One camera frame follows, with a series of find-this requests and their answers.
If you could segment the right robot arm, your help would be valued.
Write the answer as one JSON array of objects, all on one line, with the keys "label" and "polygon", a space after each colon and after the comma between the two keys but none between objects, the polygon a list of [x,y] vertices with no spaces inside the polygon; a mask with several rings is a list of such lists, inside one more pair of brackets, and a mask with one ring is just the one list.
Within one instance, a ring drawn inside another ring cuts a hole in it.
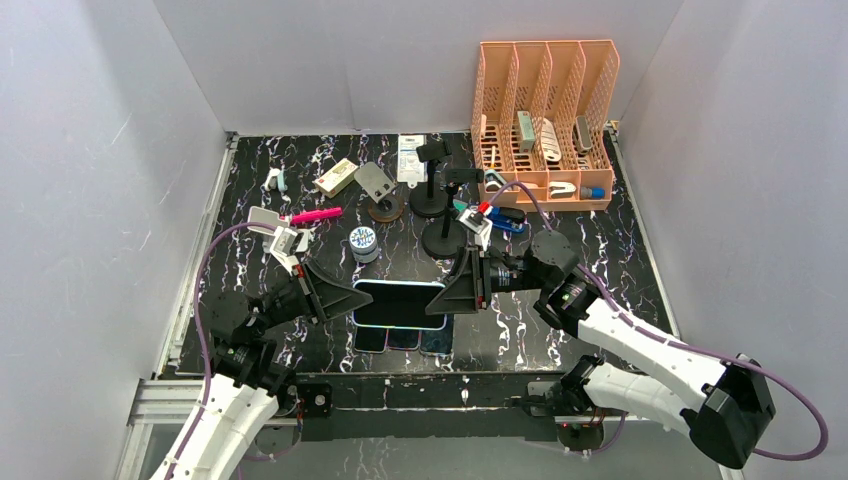
[{"label": "right robot arm", "polygon": [[550,391],[553,405],[577,414],[626,411],[681,433],[724,467],[746,464],[776,415],[761,365],[744,354],[720,358],[695,350],[633,317],[603,296],[559,232],[535,235],[520,256],[460,249],[445,287],[425,310],[472,314],[494,293],[520,290],[538,291],[533,308],[551,328],[637,369],[584,356]]}]

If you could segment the black phone stand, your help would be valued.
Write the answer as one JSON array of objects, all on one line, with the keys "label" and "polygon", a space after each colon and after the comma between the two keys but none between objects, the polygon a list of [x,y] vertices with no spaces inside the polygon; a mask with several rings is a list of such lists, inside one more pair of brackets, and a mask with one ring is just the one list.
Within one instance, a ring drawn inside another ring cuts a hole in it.
[{"label": "black phone stand", "polygon": [[484,171],[479,168],[450,168],[446,171],[444,191],[447,200],[442,220],[428,224],[420,238],[421,247],[430,257],[450,259],[466,245],[467,234],[464,227],[454,218],[454,198],[463,185],[477,184],[483,179]]},{"label": "black phone stand", "polygon": [[425,166],[426,181],[411,190],[408,205],[417,216],[437,218],[444,213],[447,194],[436,185],[436,169],[452,155],[452,150],[444,140],[435,140],[418,146],[416,154]]}]

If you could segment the purple smartphone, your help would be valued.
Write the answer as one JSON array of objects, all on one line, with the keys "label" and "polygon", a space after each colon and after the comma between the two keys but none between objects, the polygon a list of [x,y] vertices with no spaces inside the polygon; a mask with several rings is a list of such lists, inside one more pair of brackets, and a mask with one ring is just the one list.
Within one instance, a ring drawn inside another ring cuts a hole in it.
[{"label": "purple smartphone", "polygon": [[357,352],[380,354],[387,349],[388,330],[375,327],[357,327],[353,348]]}]

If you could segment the black smartphone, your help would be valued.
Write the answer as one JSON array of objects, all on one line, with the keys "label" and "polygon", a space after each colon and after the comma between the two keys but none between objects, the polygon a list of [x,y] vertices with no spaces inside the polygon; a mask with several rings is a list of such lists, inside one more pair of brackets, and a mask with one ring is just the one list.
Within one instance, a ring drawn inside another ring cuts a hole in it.
[{"label": "black smartphone", "polygon": [[399,351],[415,351],[420,347],[421,331],[413,329],[390,329],[387,348]]}]

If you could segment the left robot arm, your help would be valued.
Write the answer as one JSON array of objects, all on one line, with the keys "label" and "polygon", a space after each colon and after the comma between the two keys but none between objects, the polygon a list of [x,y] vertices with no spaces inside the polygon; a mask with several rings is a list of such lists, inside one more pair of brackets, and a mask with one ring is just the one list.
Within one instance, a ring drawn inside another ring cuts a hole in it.
[{"label": "left robot arm", "polygon": [[304,407],[295,371],[275,362],[277,343],[266,333],[297,319],[344,318],[372,301],[307,263],[258,296],[230,291],[201,302],[197,315],[222,323],[198,331],[207,346],[203,385],[154,478],[229,478],[268,420]]}]

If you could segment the light blue smartphone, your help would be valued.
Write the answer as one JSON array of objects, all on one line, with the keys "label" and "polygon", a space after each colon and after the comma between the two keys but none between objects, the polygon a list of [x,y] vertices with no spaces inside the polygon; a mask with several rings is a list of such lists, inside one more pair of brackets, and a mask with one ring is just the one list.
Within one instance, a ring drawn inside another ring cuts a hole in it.
[{"label": "light blue smartphone", "polygon": [[353,323],[359,327],[441,330],[448,316],[427,314],[425,307],[443,287],[439,282],[357,280],[353,288],[369,294],[372,302],[353,312]]}]

